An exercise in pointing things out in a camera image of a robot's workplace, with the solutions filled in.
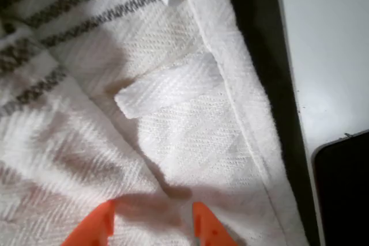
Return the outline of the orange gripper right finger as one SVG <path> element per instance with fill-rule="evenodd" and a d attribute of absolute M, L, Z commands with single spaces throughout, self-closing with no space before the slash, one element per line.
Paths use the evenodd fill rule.
<path fill-rule="evenodd" d="M 202 202 L 193 203 L 194 235 L 201 246 L 237 246 L 214 213 Z"/>

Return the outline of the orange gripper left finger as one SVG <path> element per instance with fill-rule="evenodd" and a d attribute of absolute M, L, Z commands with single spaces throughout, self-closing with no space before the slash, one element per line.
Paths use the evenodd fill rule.
<path fill-rule="evenodd" d="M 115 203 L 108 200 L 91 211 L 68 235 L 62 246 L 106 246 L 114 234 Z"/>

